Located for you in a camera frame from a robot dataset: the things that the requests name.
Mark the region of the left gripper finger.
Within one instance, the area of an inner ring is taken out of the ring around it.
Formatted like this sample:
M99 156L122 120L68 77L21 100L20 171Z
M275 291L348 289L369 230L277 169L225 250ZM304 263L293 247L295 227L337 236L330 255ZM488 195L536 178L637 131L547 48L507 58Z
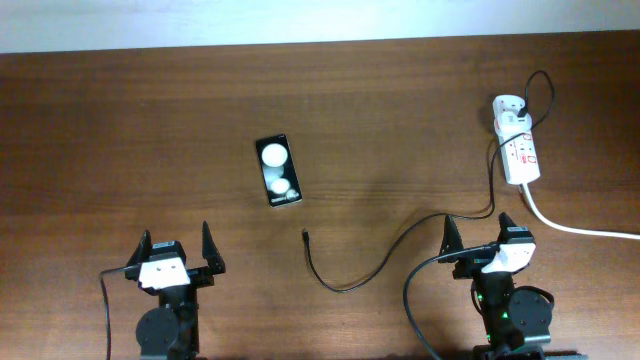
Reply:
M213 275L226 272L225 262L214 243L209 225L206 221L202 224L202 257L207 262Z
M147 261L152 250L151 234L148 230L142 233L140 242L127 262L127 266L134 266Z

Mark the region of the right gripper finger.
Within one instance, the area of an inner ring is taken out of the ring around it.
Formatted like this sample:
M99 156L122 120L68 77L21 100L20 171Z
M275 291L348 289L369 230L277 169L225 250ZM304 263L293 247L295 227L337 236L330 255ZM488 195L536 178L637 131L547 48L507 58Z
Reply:
M502 212L498 216L498 220L499 220L500 234L501 235L506 235L508 233L517 232L518 231L518 226L507 215L506 212Z
M444 220L443 240L441 243L438 260L439 263L455 263L462 255L464 249L462 238L458 227L451 215L447 215Z

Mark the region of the white power strip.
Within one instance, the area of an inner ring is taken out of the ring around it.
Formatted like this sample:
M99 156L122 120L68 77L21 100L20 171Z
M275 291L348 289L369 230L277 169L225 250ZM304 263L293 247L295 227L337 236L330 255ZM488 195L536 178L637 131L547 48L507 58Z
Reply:
M506 182L510 185L528 184L541 173L531 131L503 131L495 129L501 146Z

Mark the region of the black smartphone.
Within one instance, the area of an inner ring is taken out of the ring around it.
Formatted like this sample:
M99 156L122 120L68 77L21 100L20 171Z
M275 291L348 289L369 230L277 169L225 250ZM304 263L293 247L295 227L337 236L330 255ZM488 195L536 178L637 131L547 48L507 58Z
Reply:
M255 149L269 206L277 208L300 202L302 191L286 135L258 139Z

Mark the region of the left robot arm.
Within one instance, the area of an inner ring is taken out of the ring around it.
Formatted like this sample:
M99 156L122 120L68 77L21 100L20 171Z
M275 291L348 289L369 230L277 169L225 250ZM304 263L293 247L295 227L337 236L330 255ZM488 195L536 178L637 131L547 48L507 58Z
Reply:
M128 260L125 278L143 292L156 296L158 306L147 311L136 326L142 359L195 359L200 352L197 291L214 285L226 272L209 226L202 225L202 257L206 264L189 269L178 241L154 244L149 231Z

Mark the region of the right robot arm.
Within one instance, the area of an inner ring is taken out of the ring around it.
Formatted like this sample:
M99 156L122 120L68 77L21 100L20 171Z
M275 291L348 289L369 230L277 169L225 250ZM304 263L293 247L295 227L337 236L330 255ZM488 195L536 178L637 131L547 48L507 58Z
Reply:
M440 248L443 263L452 263L456 280L470 279L472 303L481 315L488 343L472 350L474 359L543 359L551 341L549 326L555 300L533 286L517 287L513 276L529 266L536 249L531 231L499 215L496 241L466 248L451 216L444 221Z

